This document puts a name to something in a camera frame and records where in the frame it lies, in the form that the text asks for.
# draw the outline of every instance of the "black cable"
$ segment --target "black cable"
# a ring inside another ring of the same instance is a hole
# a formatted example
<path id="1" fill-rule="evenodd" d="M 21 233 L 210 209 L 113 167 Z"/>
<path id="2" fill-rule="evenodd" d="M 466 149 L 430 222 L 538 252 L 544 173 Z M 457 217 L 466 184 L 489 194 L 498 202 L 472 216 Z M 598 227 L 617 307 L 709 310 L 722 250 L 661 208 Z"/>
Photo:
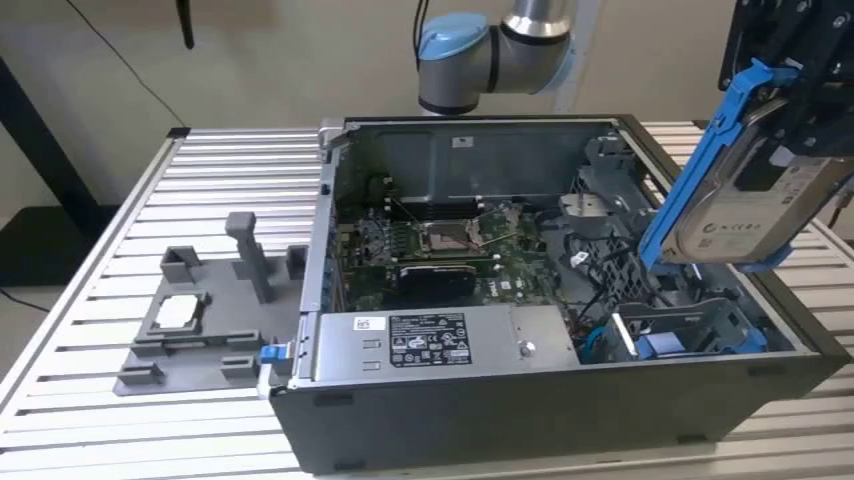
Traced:
<path id="1" fill-rule="evenodd" d="M 7 292 L 3 288 L 0 288 L 0 295 L 3 295 L 6 298 L 13 300 L 15 303 L 21 303 L 22 305 L 25 305 L 25 306 L 27 306 L 30 308 L 35 308 L 37 310 L 41 310 L 45 313 L 50 313 L 51 312 L 51 310 L 49 310 L 43 306 L 37 305 L 35 303 L 30 303 L 29 301 L 22 300 L 21 298 L 13 296 L 13 294 L 10 292 Z"/>
<path id="2" fill-rule="evenodd" d="M 421 67 L 420 51 L 422 49 L 422 34 L 425 31 L 425 20 L 428 19 L 428 9 L 430 0 L 418 0 L 416 7 L 416 18 L 413 19 L 413 53 L 416 54 L 416 69 Z"/>
<path id="3" fill-rule="evenodd" d="M 105 44 L 110 47 L 113 52 L 117 54 L 117 57 L 119 57 L 119 60 L 122 60 L 122 63 L 125 63 L 125 66 L 129 67 L 129 70 L 131 71 L 131 74 L 134 74 L 134 76 L 137 77 L 137 81 L 139 82 L 139 84 L 149 91 L 151 96 L 155 97 L 155 99 L 158 99 L 158 102 L 161 102 L 161 105 L 163 105 L 163 107 L 170 111 L 170 113 L 173 114 L 173 117 L 175 117 L 175 120 L 178 120 L 178 123 L 182 125 L 182 127 L 186 127 L 187 124 L 182 120 L 182 117 L 178 116 L 178 114 L 175 113 L 175 110 L 173 110 L 173 107 L 170 107 L 170 105 L 166 103 L 163 98 L 161 98 L 161 95 L 158 95 L 155 91 L 151 89 L 151 87 L 146 84 L 146 82 L 143 81 L 143 78 L 139 76 L 139 73 L 137 73 L 137 70 L 134 69 L 134 67 L 126 60 L 126 58 L 122 56 L 122 54 L 119 53 L 119 50 L 117 50 L 117 47 L 113 46 L 113 43 L 110 43 L 110 40 L 107 40 L 107 37 L 102 35 L 102 32 L 98 31 L 98 28 L 95 28 L 95 25 L 93 25 L 93 22 L 90 21 L 87 16 L 83 14 L 83 12 L 78 8 L 73 0 L 66 0 L 66 3 L 71 6 L 71 8 L 75 9 L 75 12 L 78 12 L 78 15 L 81 16 L 86 24 L 90 26 L 90 29 L 95 32 L 95 35 L 101 37 L 101 39 L 105 41 Z"/>
<path id="4" fill-rule="evenodd" d="M 828 228 L 833 228 L 840 220 L 840 214 L 843 213 L 843 207 L 837 207 L 833 209 L 833 215 L 831 216 L 831 221 L 828 222 Z"/>

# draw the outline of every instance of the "power supply label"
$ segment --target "power supply label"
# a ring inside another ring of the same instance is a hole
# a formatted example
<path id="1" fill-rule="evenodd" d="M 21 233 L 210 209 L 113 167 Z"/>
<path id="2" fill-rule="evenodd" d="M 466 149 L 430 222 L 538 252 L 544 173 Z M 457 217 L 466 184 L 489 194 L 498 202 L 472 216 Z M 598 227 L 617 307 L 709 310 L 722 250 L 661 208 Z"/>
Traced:
<path id="1" fill-rule="evenodd" d="M 472 363 L 472 344 L 462 313 L 389 317 L 392 364 L 430 367 Z"/>

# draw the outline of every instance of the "barcode sticker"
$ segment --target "barcode sticker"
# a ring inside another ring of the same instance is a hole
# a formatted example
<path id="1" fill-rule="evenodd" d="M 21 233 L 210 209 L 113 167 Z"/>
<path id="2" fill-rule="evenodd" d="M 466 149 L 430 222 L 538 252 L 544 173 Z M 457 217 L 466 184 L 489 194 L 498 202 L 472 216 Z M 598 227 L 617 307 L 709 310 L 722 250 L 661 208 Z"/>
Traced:
<path id="1" fill-rule="evenodd" d="M 354 330 L 386 330 L 386 317 L 356 317 Z"/>

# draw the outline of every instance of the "black stand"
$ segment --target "black stand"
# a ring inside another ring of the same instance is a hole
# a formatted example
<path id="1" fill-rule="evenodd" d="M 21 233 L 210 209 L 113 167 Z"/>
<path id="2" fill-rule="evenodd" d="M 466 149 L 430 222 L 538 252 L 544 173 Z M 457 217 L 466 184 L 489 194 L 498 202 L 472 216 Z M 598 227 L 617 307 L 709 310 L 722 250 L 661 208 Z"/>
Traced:
<path id="1" fill-rule="evenodd" d="M 118 207 L 103 207 L 0 58 L 0 123 L 57 196 L 22 209 L 0 231 L 0 286 L 65 285 Z"/>

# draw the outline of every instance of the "slotted aluminum surface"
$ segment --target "slotted aluminum surface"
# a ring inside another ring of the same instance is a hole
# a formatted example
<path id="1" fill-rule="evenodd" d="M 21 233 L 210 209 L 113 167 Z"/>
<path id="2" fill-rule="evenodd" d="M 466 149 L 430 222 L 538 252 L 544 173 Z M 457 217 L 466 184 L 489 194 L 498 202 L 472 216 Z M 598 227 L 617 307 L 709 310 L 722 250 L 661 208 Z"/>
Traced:
<path id="1" fill-rule="evenodd" d="M 688 122 L 646 127 L 685 163 L 701 130 Z M 167 142 L 97 246 L 101 255 L 82 267 L 0 387 L 7 399 L 0 478 L 309 477 L 254 389 L 122 398 L 113 385 L 161 281 L 163 248 L 193 244 L 203 258 L 235 257 L 222 227 L 229 212 L 241 209 L 259 216 L 267 252 L 305 243 L 317 153 L 317 130 L 194 130 L 186 141 Z M 843 344 L 854 347 L 854 254 L 819 222 L 795 246 L 779 274 Z M 763 408 L 714 447 L 456 465 L 408 474 L 848 478 L 854 475 L 853 410 L 854 367 L 848 366 L 805 399 Z"/>

